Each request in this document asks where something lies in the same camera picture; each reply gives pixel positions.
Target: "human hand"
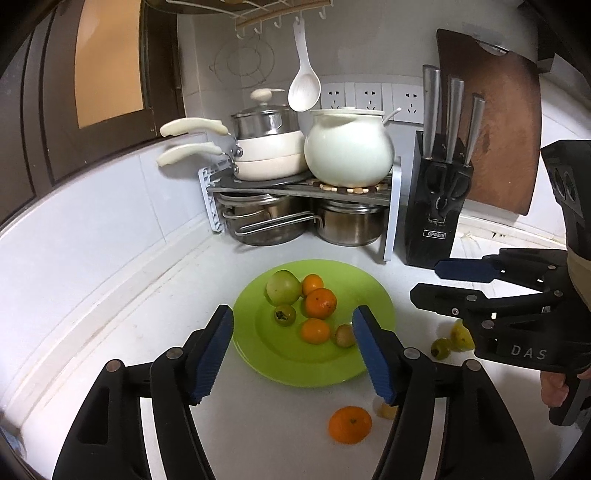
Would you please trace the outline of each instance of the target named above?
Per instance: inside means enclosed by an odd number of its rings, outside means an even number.
[[[580,380],[591,379],[591,368],[577,375]],[[540,383],[542,385],[542,402],[549,407],[560,407],[569,394],[569,387],[564,382],[565,374],[554,372],[540,372]]]

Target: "power socket panel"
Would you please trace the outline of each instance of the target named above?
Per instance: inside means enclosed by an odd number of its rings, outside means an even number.
[[[345,84],[323,83],[320,90],[320,107],[324,109],[345,106]]]
[[[382,84],[355,83],[355,107],[361,110],[381,110]]]
[[[393,121],[412,124],[424,122],[422,86],[394,83],[392,85],[392,101],[394,108],[400,107],[402,109],[392,118]]]

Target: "wooden cutting board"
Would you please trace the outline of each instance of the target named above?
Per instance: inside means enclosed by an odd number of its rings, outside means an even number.
[[[542,109],[534,62],[508,52],[495,55],[469,35],[437,30],[441,67],[442,131],[446,131],[447,76],[462,78],[465,94],[459,137],[465,142],[472,93],[486,99],[472,157],[474,176],[468,198],[527,215],[540,157]]]

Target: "dish rack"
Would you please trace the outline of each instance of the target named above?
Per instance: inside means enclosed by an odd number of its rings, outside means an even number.
[[[242,40],[245,38],[245,29],[254,27],[255,33],[262,34],[263,22],[273,20],[276,28],[281,28],[284,15],[299,14],[304,10],[320,9],[320,18],[326,19],[326,7],[333,6],[333,0],[275,0],[268,2],[266,0],[219,0],[219,4],[211,1],[203,2],[199,0],[166,0],[166,3],[182,7],[195,7],[198,9],[210,10],[230,15],[235,20],[236,36]],[[236,10],[236,6],[249,5],[252,8]]]
[[[289,195],[294,197],[340,200],[345,202],[381,205],[388,208],[388,224],[386,227],[386,237],[382,242],[384,245],[382,257],[385,262],[392,260],[392,253],[394,252],[394,238],[396,237],[396,225],[398,223],[398,208],[400,206],[400,188],[402,183],[402,170],[398,157],[392,168],[392,173],[385,180],[385,182],[388,183],[389,188],[380,190],[378,192],[364,194],[326,191],[305,182],[259,189],[237,189],[220,186],[219,180],[222,177],[228,175],[232,175],[232,169],[230,168],[230,162],[228,160],[222,160],[218,163],[201,168],[199,170],[199,183],[201,184],[201,191],[203,193],[203,200],[207,210],[207,217],[209,218],[210,226],[214,232],[224,231],[224,223],[222,220],[220,220],[216,201],[213,195],[214,193],[258,193],[270,195]]]

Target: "white shelf leg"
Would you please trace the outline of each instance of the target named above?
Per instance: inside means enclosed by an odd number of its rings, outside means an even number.
[[[400,157],[396,157],[392,168],[392,189],[390,191],[390,208],[388,210],[388,226],[386,227],[386,241],[384,242],[384,261],[392,260],[394,253],[394,239],[396,238],[396,224],[398,223],[398,208],[400,206],[400,187],[402,184],[402,168]]]
[[[203,201],[205,202],[205,209],[207,211],[207,218],[209,218],[209,225],[214,232],[223,232],[224,224],[220,221],[220,217],[217,214],[217,207],[213,193],[208,193],[207,187],[213,186],[211,176],[214,173],[225,170],[230,167],[228,160],[223,160],[210,167],[204,167],[199,169],[199,183],[201,185],[201,193],[203,195]]]

